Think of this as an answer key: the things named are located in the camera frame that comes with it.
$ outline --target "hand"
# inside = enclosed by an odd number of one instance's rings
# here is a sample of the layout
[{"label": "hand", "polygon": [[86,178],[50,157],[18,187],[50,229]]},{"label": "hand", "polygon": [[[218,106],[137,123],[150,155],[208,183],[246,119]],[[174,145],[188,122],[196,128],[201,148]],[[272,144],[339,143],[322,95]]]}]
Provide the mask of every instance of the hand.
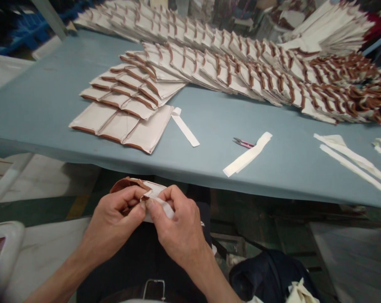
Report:
[{"label": "hand", "polygon": [[157,201],[149,199],[146,202],[162,247],[188,273],[197,270],[198,265],[203,266],[206,255],[213,256],[203,235],[199,208],[176,185],[163,190],[159,198],[175,210],[171,220]]},{"label": "hand", "polygon": [[[102,197],[77,249],[85,262],[95,268],[126,243],[146,216],[145,203],[139,203],[146,192],[141,187],[130,186]],[[128,216],[121,214],[126,207],[134,205]]]}]

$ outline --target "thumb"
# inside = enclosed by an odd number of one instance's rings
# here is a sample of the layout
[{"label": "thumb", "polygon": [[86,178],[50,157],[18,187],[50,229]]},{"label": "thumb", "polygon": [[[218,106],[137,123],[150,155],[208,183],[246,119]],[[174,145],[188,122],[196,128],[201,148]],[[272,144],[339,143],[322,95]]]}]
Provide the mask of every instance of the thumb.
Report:
[{"label": "thumb", "polygon": [[124,224],[125,229],[131,234],[143,222],[145,217],[146,205],[144,202],[140,202],[133,207],[126,217],[122,218],[121,223]]},{"label": "thumb", "polygon": [[165,229],[165,227],[169,224],[169,218],[165,214],[162,205],[154,199],[148,199],[146,201],[146,207],[157,231]]}]

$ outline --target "dark trousers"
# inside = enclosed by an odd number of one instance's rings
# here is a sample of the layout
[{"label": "dark trousers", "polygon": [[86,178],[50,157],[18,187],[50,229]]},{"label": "dark trousers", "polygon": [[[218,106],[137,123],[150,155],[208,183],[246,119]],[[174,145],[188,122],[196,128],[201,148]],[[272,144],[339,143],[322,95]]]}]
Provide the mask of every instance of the dark trousers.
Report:
[{"label": "dark trousers", "polygon": [[[211,246],[210,206],[196,204],[205,224],[204,237]],[[164,280],[167,294],[174,292],[187,302],[206,302],[185,270],[167,255],[158,241],[154,224],[146,222],[134,231],[115,256],[90,273],[77,290],[77,302],[100,302],[124,289],[144,285],[148,279]]]}]

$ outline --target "blue table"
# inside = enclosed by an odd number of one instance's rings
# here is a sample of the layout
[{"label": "blue table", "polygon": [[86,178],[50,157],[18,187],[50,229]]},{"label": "blue table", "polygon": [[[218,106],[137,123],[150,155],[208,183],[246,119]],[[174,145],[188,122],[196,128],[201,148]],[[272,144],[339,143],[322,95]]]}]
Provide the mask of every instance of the blue table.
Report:
[{"label": "blue table", "polygon": [[[328,125],[292,107],[213,92],[193,85],[170,102],[200,142],[193,148],[170,121],[153,154],[68,128],[89,103],[78,96],[88,82],[119,63],[118,55],[141,45],[81,30],[53,54],[0,89],[0,157],[21,152],[66,162],[92,163],[133,174],[270,197],[381,207],[381,191],[321,151],[320,135],[339,134],[349,148],[381,170],[371,142],[381,126]],[[268,131],[272,140],[239,174],[223,169]]]}]

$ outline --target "belt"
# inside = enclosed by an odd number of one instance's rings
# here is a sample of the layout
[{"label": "belt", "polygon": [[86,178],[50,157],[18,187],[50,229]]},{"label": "belt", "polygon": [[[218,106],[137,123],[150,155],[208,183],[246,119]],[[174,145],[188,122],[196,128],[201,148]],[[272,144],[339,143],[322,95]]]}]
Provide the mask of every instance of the belt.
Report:
[{"label": "belt", "polygon": [[129,299],[159,300],[162,302],[189,303],[173,290],[165,289],[164,280],[149,279],[143,285],[129,287],[104,298],[101,303],[120,303]]}]

